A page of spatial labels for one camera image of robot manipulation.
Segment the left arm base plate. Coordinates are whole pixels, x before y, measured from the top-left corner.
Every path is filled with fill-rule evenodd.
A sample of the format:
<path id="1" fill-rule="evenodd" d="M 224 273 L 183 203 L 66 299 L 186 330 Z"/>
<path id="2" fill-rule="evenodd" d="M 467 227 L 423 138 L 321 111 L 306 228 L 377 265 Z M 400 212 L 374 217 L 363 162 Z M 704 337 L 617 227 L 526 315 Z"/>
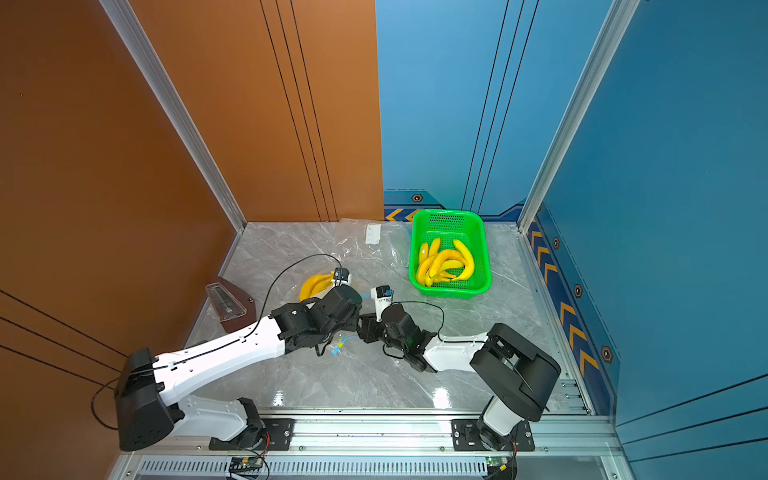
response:
<path id="1" fill-rule="evenodd" d="M 246 428 L 232 440 L 211 438 L 211 451 L 256 450 L 258 452 L 287 451 L 293 438 L 293 418 L 249 420 Z"/>

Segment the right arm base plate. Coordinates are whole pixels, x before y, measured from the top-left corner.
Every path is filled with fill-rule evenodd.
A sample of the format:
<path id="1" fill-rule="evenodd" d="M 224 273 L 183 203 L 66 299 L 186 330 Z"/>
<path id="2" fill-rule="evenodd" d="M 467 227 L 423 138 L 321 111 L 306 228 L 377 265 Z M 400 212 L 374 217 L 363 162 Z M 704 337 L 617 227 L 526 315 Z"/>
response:
<path id="1" fill-rule="evenodd" d="M 527 420 L 518 421 L 502 435 L 481 419 L 453 419 L 451 435 L 455 451 L 533 452 L 536 449 Z"/>

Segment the clear zip bag with bananas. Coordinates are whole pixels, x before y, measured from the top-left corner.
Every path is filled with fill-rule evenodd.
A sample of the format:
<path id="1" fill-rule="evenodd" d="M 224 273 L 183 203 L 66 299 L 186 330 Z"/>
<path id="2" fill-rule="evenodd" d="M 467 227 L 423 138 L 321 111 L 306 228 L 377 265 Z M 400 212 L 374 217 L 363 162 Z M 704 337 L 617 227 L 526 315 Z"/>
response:
<path id="1" fill-rule="evenodd" d="M 404 269 L 410 234 L 407 223 L 344 218 L 335 224 L 332 252 L 344 264 Z"/>

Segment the yellow plastic banana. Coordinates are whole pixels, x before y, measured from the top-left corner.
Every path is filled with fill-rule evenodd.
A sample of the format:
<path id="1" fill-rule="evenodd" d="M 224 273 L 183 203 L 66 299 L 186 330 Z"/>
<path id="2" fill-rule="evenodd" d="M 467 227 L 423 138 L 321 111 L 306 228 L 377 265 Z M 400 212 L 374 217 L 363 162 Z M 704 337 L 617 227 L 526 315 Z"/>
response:
<path id="1" fill-rule="evenodd" d="M 451 282 L 462 273 L 464 261 L 457 250 L 442 250 L 441 239 L 421 245 L 416 267 L 416 282 L 421 286 L 432 287 L 438 283 Z"/>

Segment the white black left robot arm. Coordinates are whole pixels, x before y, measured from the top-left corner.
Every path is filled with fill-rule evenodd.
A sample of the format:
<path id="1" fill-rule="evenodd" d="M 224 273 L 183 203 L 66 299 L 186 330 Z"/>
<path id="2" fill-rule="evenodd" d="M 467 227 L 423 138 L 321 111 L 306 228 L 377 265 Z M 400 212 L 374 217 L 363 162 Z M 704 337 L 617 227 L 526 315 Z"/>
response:
<path id="1" fill-rule="evenodd" d="M 160 355 L 147 348 L 132 353 L 114 393 L 120 449 L 142 450 L 169 436 L 208 437 L 217 449 L 263 446 L 267 428 L 252 400 L 217 401 L 196 391 L 258 362 L 318 348 L 337 331 L 355 327 L 361 307 L 356 290 L 336 286 L 207 344 Z"/>

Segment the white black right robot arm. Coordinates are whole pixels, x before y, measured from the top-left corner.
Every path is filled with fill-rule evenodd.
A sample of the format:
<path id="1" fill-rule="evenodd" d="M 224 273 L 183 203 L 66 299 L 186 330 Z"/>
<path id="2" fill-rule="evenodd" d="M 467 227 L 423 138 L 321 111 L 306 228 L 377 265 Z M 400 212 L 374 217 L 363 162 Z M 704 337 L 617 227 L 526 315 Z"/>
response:
<path id="1" fill-rule="evenodd" d="M 561 367 L 508 325 L 496 323 L 475 336 L 443 337 L 417 326 L 397 303 L 379 315 L 360 316 L 356 330 L 364 342 L 380 342 L 384 352 L 396 350 L 394 358 L 418 372 L 474 372 L 491 390 L 475 422 L 452 422 L 456 450 L 535 449 L 531 424 L 547 409 Z"/>

